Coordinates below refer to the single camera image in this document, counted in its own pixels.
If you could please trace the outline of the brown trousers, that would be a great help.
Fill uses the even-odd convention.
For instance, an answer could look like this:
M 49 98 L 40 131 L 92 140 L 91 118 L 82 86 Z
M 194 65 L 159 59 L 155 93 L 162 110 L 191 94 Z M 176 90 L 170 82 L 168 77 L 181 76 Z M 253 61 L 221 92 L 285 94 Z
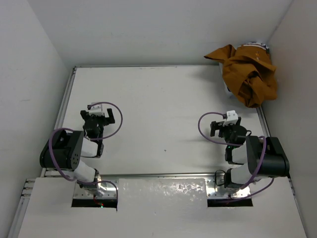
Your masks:
M 204 58 L 222 64 L 222 78 L 232 94 L 248 108 L 277 99 L 276 67 L 270 52 L 258 47 L 227 45 Z

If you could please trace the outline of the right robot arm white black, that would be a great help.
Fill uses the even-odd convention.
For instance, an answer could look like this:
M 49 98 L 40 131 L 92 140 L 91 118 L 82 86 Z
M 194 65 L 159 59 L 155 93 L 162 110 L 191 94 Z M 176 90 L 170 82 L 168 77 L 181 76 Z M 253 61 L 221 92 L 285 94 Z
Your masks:
M 214 173 L 214 183 L 231 190 L 240 190 L 250 183 L 264 178 L 288 177 L 290 163 L 277 137 L 258 137 L 252 135 L 241 124 L 226 121 L 211 122 L 210 136 L 218 136 L 226 142 L 225 161 L 236 168 L 218 174 Z

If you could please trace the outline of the right silver arm base plate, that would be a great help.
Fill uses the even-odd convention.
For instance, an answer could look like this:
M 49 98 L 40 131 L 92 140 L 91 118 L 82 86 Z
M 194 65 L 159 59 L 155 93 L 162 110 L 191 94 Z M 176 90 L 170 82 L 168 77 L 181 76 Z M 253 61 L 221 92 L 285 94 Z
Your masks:
M 250 188 L 228 189 L 215 184 L 213 178 L 206 178 L 206 194 L 208 199 L 237 199 L 251 194 Z

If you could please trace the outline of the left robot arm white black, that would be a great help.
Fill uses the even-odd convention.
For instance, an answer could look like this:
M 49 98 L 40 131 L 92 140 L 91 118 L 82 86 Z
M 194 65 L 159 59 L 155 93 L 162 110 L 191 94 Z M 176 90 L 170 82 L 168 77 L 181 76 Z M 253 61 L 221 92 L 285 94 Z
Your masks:
M 97 169 L 88 166 L 84 158 L 100 158 L 103 154 L 104 127 L 115 123 L 111 108 L 103 111 L 101 105 L 93 106 L 80 112 L 84 120 L 83 129 L 67 132 L 57 131 L 49 140 L 40 155 L 40 165 L 46 169 L 56 169 L 73 172 L 71 178 L 76 178 L 79 187 L 96 197 L 102 197 L 107 192 L 106 183 Z

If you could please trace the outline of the left silver arm base plate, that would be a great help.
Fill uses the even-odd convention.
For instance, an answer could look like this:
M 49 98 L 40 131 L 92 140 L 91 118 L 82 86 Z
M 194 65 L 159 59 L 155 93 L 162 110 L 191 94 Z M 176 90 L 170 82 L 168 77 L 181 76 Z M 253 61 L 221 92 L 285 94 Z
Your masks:
M 95 185 L 79 184 L 75 185 L 74 199 L 114 199 L 117 198 L 116 187 L 111 183 L 99 183 Z

